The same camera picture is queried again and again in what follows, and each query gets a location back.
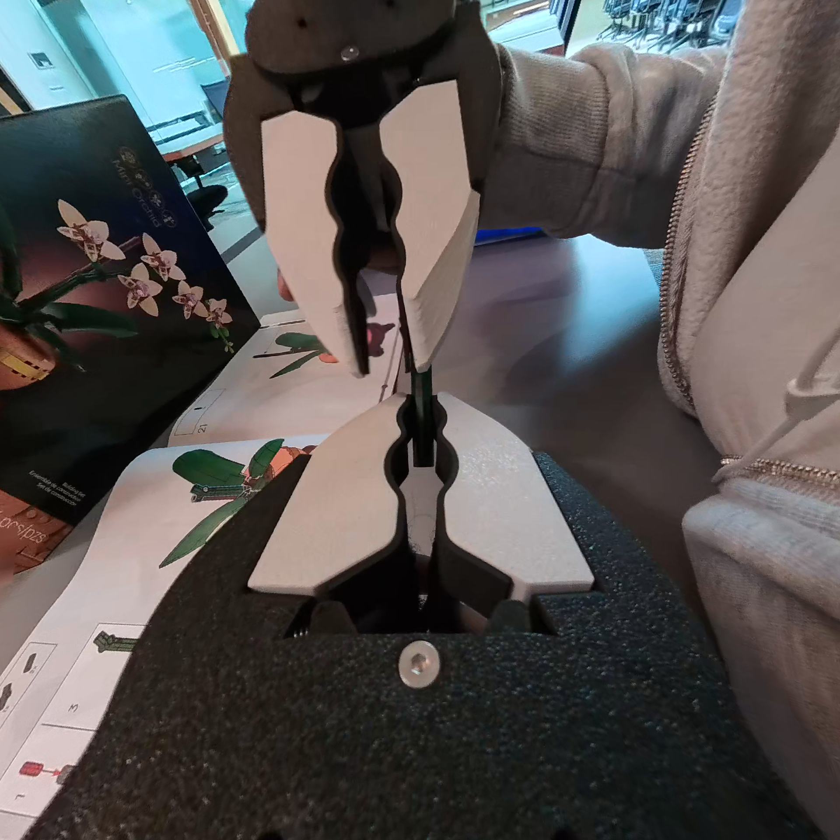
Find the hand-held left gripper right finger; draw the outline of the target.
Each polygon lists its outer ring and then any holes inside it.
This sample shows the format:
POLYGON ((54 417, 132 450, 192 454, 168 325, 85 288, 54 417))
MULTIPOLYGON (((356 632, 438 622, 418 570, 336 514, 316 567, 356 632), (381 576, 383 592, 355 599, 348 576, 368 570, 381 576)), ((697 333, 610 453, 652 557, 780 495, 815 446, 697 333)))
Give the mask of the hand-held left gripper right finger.
POLYGON ((593 572, 529 446, 453 395, 437 408, 443 591, 459 602, 589 592, 593 572))

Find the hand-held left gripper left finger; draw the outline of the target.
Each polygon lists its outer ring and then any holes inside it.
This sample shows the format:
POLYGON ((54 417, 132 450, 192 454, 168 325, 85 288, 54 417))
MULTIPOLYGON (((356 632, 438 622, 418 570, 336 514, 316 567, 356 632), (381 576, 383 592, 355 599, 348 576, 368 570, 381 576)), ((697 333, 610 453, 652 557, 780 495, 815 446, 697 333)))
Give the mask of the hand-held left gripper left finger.
POLYGON ((403 395, 314 449, 248 579, 255 592, 326 595, 403 551, 403 395))

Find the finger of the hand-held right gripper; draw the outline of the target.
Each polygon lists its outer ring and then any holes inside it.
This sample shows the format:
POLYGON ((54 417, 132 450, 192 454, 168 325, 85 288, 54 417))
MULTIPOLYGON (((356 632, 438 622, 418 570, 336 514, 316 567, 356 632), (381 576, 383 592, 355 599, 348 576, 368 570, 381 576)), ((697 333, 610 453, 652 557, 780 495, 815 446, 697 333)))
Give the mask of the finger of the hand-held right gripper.
POLYGON ((329 187, 339 159, 334 122, 291 110, 261 123, 266 242, 316 336, 350 374, 367 375, 349 287, 337 259, 340 224, 329 187))
POLYGON ((454 317, 480 210, 457 82, 414 90, 384 116, 380 138, 401 187, 395 212, 404 252, 400 295, 414 367, 425 373, 454 317))

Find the dark green toy stem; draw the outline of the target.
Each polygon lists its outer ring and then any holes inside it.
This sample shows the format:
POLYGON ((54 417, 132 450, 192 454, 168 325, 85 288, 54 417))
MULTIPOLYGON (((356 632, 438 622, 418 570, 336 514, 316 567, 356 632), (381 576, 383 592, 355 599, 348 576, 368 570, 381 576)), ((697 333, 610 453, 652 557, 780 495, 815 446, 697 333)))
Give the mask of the dark green toy stem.
POLYGON ((417 468, 435 466, 436 425, 432 372, 411 370, 413 462, 417 468))

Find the person's right forearm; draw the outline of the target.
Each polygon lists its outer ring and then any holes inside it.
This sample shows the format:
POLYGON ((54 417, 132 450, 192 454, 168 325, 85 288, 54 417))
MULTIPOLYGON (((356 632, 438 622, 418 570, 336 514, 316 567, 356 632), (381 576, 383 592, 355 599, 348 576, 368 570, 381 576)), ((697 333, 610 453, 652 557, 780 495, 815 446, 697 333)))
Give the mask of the person's right forearm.
POLYGON ((662 249, 726 50, 589 45, 563 58, 499 45, 497 54, 500 117, 479 229, 662 249))

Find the grey desk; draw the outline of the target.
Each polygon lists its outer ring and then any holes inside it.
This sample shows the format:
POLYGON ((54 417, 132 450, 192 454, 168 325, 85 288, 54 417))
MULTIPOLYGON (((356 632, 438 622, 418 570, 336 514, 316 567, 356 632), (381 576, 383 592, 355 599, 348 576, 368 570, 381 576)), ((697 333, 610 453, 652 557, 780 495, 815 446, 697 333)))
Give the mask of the grey desk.
POLYGON ((627 525, 704 616, 681 534, 717 455, 658 380, 641 251, 592 237, 478 248, 434 383, 549 454, 627 525))

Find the black office chair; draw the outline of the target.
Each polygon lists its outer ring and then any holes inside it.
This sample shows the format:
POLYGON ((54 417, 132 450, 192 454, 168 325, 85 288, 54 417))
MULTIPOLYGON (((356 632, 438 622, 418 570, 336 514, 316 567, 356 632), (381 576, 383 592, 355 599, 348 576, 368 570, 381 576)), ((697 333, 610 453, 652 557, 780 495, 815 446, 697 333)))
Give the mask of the black office chair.
POLYGON ((205 175, 205 170, 202 164, 195 156, 182 157, 173 162, 181 173, 186 177, 187 181, 193 181, 195 188, 191 191, 183 186, 185 197, 192 206, 193 211, 199 217, 204 229, 210 232, 214 229, 211 222, 213 215, 219 211, 219 207, 224 203, 228 197, 228 189, 224 185, 204 185, 202 176, 205 175))

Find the open building instruction booklet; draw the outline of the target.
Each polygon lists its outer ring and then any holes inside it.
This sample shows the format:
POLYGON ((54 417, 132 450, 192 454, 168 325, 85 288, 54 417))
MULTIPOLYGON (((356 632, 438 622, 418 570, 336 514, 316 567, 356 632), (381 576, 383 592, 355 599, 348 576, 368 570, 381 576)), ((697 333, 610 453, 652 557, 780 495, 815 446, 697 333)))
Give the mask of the open building instruction booklet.
POLYGON ((23 837, 99 728, 176 576, 295 457, 390 396, 394 295, 374 298, 371 372, 355 379, 299 310, 257 332, 105 501, 2 605, 2 838, 23 837))

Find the wooden top office table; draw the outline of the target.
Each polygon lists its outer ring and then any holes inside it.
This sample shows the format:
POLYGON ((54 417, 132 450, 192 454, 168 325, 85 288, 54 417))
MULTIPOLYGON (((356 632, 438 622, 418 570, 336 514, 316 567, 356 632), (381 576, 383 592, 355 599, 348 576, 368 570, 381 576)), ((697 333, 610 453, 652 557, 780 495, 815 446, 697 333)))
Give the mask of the wooden top office table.
POLYGON ((191 159, 196 154, 204 152, 224 141, 221 123, 215 123, 184 135, 178 135, 172 140, 156 144, 156 148, 167 163, 176 163, 191 159))

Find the black orchid toy set box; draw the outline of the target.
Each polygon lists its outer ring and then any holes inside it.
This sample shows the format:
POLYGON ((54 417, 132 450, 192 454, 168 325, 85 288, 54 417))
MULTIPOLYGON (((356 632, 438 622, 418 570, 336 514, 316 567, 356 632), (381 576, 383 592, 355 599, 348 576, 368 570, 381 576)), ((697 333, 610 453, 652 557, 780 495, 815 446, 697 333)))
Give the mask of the black orchid toy set box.
POLYGON ((124 96, 1 122, 2 581, 43 563, 258 317, 124 96))

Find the white hoodie drawstring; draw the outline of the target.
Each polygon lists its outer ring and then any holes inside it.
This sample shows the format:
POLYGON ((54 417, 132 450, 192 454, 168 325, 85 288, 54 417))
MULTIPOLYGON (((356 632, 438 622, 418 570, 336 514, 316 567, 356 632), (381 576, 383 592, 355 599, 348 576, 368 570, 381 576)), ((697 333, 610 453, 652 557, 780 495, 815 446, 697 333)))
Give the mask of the white hoodie drawstring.
POLYGON ((713 478, 714 482, 728 479, 739 469, 752 465, 788 433, 838 401, 839 374, 827 374, 823 371, 823 366, 838 345, 838 341, 839 327, 835 327, 808 356, 799 374, 788 382, 784 393, 783 421, 762 436, 743 456, 721 467, 713 478))

